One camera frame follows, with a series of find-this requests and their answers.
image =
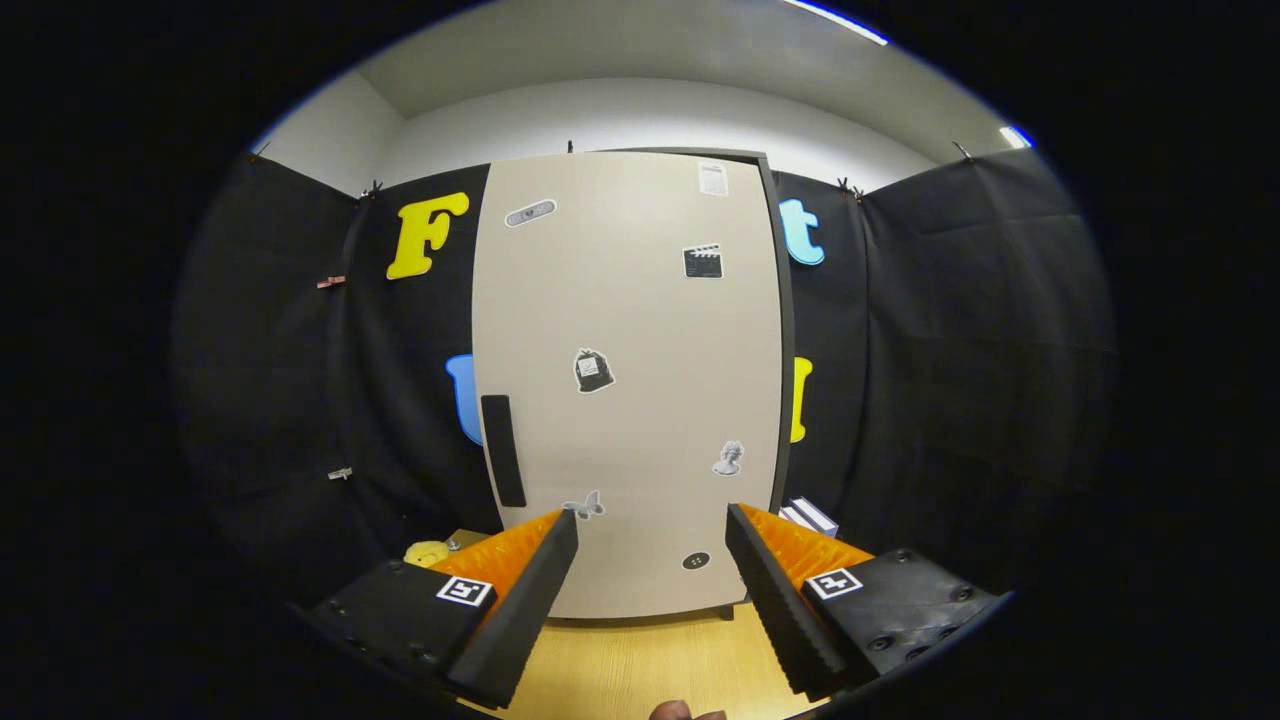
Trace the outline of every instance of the human hand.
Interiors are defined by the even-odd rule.
[[[653,712],[649,714],[649,720],[726,720],[726,716],[723,710],[717,710],[716,712],[707,712],[694,717],[685,701],[668,700],[653,708]]]

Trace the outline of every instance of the black curtain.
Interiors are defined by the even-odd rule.
[[[191,246],[173,315],[180,434],[198,493],[268,587],[310,603],[389,551],[346,480],[328,391],[339,255],[356,200],[241,160]]]
[[[1034,582],[1087,521],[1111,410],[1089,228],[1033,150],[920,173],[861,209],[869,351],[844,538],[914,546],[993,592]]]
[[[488,165],[452,170],[380,190],[351,249],[344,292],[348,318],[344,384],[349,392],[358,475],[403,506],[435,510],[439,521],[483,533],[502,530],[484,448],[458,421],[445,361],[471,352],[471,272]],[[401,209],[462,192],[466,211],[449,214],[444,243],[424,246],[430,269],[389,281]],[[413,542],[424,537],[404,537]]]
[[[805,379],[804,438],[791,443],[783,503],[805,497],[824,512],[841,505],[852,473],[867,377],[867,247],[854,196],[806,177],[774,172],[778,202],[812,213],[818,265],[791,266],[795,354],[813,363]]]

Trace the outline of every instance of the white wall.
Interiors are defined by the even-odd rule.
[[[296,108],[250,150],[347,195],[370,187],[375,165],[404,126],[404,118],[349,72]]]
[[[408,120],[374,168],[388,187],[494,160],[614,147],[763,151],[769,167],[876,190],[937,164],[810,105],[655,78],[556,82],[465,100]]]

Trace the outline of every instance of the round black sticker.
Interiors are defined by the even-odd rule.
[[[707,555],[705,552],[695,552],[689,557],[686,557],[685,561],[681,562],[681,565],[685,566],[685,570],[700,570],[705,568],[707,564],[710,561],[712,561],[710,555]]]

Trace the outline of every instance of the yellow letter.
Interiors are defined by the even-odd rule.
[[[804,425],[800,424],[800,404],[804,402],[804,379],[813,372],[813,363],[796,357],[796,384],[791,396],[791,442],[804,439]]]
[[[387,268],[387,279],[398,281],[430,270],[431,259],[426,256],[425,243],[430,242],[431,250],[439,250],[449,234],[449,213],[461,215],[470,206],[465,192],[454,192],[401,208],[401,237],[396,260]],[[431,213],[439,213],[434,220]]]

